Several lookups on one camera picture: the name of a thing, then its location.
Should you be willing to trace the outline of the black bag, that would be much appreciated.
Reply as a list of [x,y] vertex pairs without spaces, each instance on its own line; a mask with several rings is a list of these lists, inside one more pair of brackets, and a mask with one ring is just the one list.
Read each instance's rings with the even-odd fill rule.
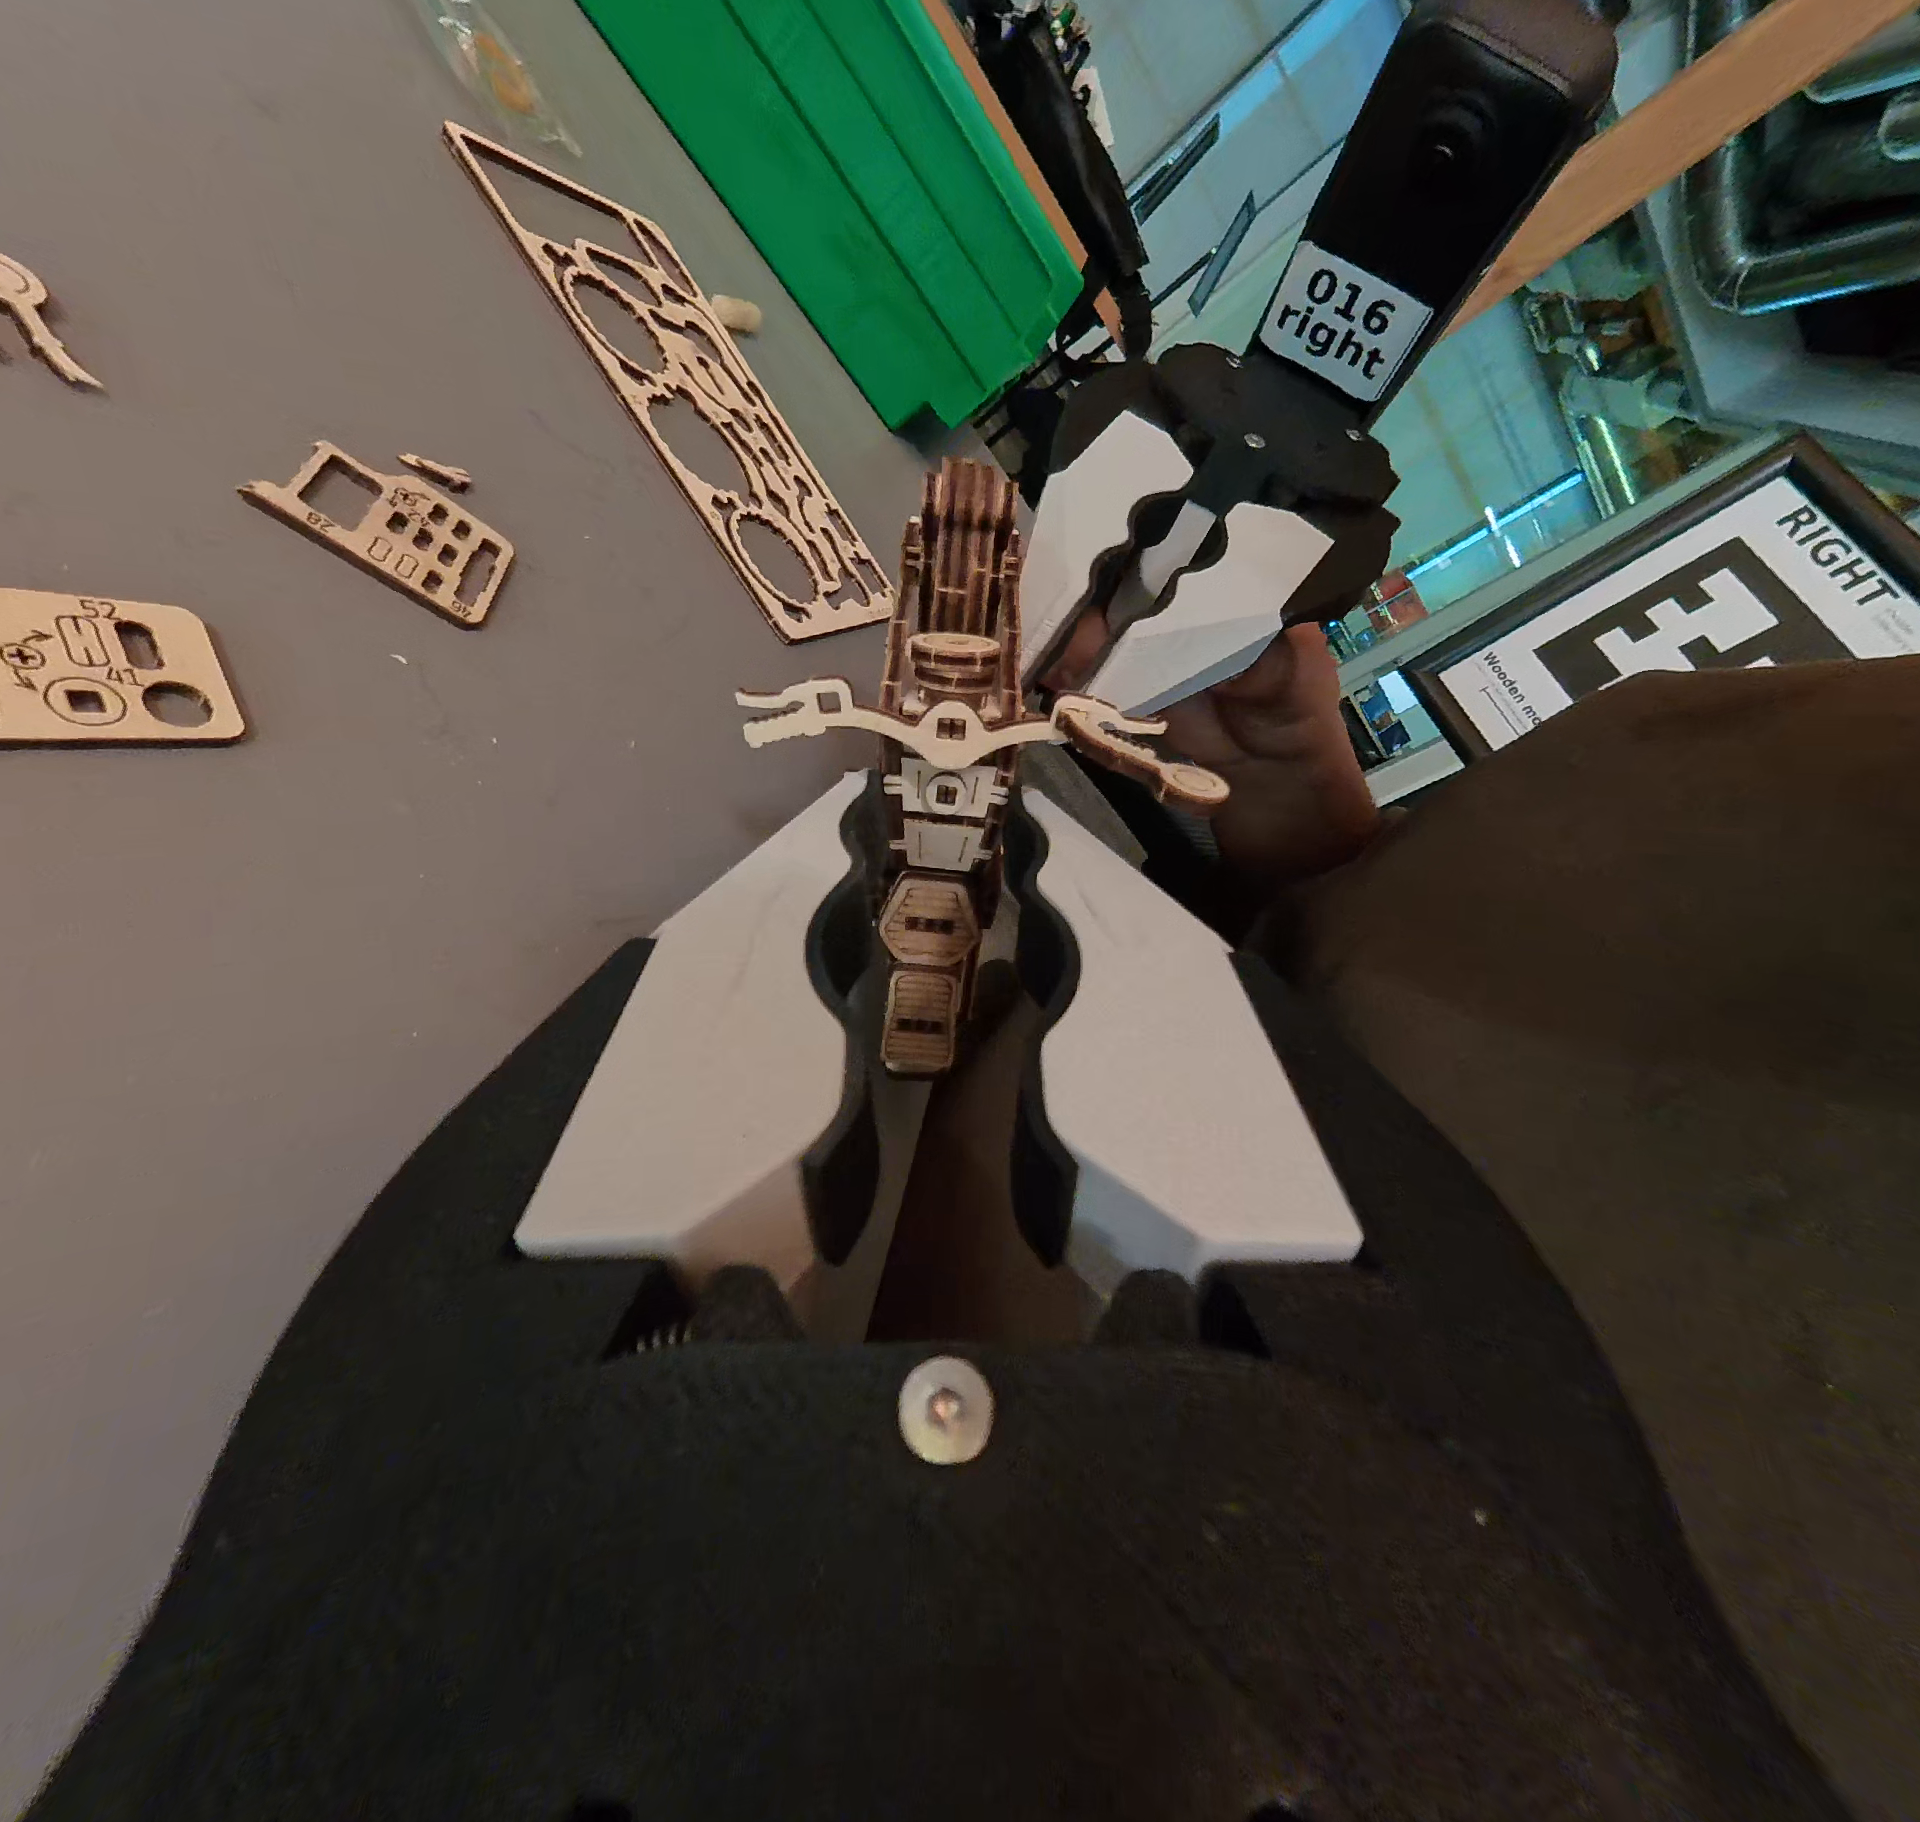
[[949,10],[971,27],[990,89],[1001,97],[1044,186],[1061,203],[1061,211],[1088,251],[1082,298],[1109,291],[1113,312],[1121,312],[1121,331],[1113,331],[1121,356],[1146,356],[1154,298],[1142,280],[1146,268],[1142,221],[1130,207],[1113,148],[1103,145],[1082,97],[1070,82],[1054,10],[1014,6],[1014,0],[949,0]]

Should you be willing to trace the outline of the small wooden card piece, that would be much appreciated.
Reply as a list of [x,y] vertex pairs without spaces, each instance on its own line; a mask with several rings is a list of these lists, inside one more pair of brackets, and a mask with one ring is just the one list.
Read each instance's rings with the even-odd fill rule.
[[213,632],[182,606],[0,590],[0,742],[241,742]]

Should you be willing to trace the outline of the wooden beam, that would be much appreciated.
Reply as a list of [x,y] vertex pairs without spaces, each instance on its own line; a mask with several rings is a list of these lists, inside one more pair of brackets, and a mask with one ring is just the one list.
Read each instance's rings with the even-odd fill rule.
[[1457,328],[1543,280],[1556,259],[1584,248],[1599,226],[1628,211],[1642,194],[1715,158],[1722,141],[1754,127],[1770,110],[1841,66],[1859,43],[1880,37],[1920,0],[1777,0],[1699,61],[1662,82],[1642,110],[1584,141],[1549,194],[1528,207],[1517,241],[1493,259]]

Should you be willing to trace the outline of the toothed wooden arc piece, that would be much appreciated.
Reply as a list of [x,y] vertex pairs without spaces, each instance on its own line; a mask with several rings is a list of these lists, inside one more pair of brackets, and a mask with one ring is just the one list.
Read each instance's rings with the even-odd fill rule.
[[0,308],[14,312],[14,328],[28,331],[28,347],[73,391],[106,391],[49,328],[49,291],[33,264],[20,264],[14,251],[0,251]]

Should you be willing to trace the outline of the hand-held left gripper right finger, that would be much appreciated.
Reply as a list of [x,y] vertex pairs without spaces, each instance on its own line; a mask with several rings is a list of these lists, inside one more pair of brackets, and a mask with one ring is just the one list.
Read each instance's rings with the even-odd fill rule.
[[1130,1272],[1352,1259],[1357,1214],[1230,942],[1033,790],[1005,886],[1039,1007],[1005,1151],[1025,1249],[1098,1301]]

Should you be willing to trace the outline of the wooden motorcycle model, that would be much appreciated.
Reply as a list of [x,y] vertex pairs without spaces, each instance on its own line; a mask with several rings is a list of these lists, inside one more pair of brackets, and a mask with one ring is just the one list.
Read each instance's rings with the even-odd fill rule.
[[925,504],[898,537],[898,613],[890,625],[881,701],[852,679],[796,679],[734,691],[750,742],[878,734],[890,860],[878,863],[878,942],[890,954],[881,1065],[936,1080],[974,994],[985,935],[1001,902],[1001,828],[1022,753],[1070,742],[1109,758],[1121,740],[1165,740],[1165,720],[1130,720],[1109,701],[1022,691],[1022,529],[1014,482],[990,463],[925,474]]

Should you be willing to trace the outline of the person's brown shirt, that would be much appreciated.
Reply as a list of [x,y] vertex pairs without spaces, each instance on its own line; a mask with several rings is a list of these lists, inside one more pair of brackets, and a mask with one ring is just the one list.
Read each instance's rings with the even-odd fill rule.
[[1912,1818],[1920,1743],[1912,679],[1615,679],[1267,919],[1599,1331],[1733,1631],[1859,1818]]

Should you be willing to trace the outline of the wooden mirror piece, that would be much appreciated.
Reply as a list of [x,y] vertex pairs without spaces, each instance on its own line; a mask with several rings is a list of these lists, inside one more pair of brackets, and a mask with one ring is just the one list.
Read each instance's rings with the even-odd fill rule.
[[1103,762],[1113,778],[1142,783],[1154,803],[1182,805],[1182,811],[1216,811],[1232,797],[1216,772],[1171,758],[1146,740],[1121,740]]

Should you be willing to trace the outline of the gear cutout wooden sheet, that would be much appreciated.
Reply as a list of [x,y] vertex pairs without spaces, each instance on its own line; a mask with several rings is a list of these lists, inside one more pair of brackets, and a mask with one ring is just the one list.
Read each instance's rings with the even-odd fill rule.
[[[443,141],[768,632],[781,641],[813,641],[890,625],[890,568],[834,499],[826,474],[759,391],[755,367],[734,350],[673,241],[651,211],[461,121],[450,121]],[[595,230],[553,241],[515,221],[504,177],[595,207]]]

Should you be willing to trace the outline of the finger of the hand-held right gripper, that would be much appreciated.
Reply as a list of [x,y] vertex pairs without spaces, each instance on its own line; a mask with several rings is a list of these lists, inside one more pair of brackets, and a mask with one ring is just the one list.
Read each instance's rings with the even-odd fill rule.
[[1025,541],[1025,690],[1061,649],[1082,613],[1109,635],[1142,625],[1202,552],[1202,504],[1171,427],[1113,413],[1070,464],[1054,474]]
[[1113,635],[1113,701],[1192,701],[1247,677],[1329,552],[1329,529],[1273,504],[1232,504],[1223,537],[1223,563],[1180,568],[1165,606]]

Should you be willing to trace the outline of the clear plastic bag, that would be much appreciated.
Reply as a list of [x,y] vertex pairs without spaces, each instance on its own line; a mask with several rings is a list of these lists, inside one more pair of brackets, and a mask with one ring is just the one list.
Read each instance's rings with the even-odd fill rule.
[[553,145],[580,158],[580,141],[540,97],[512,30],[484,10],[484,0],[418,0],[418,20],[433,37],[452,82],[475,97],[475,110],[484,110],[515,145]]

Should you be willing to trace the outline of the silver air duct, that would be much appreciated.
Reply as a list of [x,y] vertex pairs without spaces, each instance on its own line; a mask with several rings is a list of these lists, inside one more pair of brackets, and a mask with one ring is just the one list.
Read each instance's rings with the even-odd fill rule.
[[1791,312],[1920,280],[1912,20],[1653,186],[1647,251],[1719,312]]

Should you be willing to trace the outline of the green plastic bin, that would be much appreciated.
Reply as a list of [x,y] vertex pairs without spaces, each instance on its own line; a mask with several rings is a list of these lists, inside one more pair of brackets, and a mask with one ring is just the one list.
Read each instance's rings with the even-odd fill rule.
[[1082,298],[925,0],[580,0],[890,427],[971,421]]

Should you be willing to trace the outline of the black framed sign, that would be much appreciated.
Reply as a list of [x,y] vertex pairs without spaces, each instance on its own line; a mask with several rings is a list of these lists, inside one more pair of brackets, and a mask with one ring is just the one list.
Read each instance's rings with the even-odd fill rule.
[[1418,742],[1406,805],[1628,677],[1912,655],[1912,486],[1760,432],[1406,632],[1382,691]]

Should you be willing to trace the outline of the wooden grid cutout piece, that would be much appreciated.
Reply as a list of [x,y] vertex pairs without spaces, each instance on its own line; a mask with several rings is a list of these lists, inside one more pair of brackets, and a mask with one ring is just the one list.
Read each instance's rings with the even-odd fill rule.
[[[367,493],[360,515],[326,515],[316,486],[345,474]],[[244,482],[241,499],[316,537],[374,579],[410,590],[461,632],[480,632],[515,568],[515,541],[418,474],[378,474],[332,439],[316,439],[289,486]]]

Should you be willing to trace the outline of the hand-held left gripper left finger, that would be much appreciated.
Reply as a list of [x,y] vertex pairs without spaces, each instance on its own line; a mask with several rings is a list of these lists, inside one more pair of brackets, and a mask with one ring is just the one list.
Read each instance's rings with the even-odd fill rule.
[[878,1080],[878,1209],[852,1259],[805,1222],[805,1149],[842,1104],[852,1031],[805,979],[805,927],[852,876],[839,778],[655,954],[515,1222],[531,1259],[673,1259],[691,1286],[768,1267],[821,1343],[865,1343],[898,1222],[925,1085]]

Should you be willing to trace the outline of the person's right hand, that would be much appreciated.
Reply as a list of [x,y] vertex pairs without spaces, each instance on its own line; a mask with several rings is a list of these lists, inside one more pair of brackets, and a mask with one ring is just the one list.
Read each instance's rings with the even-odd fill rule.
[[1382,811],[1340,726],[1321,625],[1292,625],[1253,669],[1165,705],[1165,753],[1230,783],[1206,919],[1242,942],[1292,886],[1352,863]]

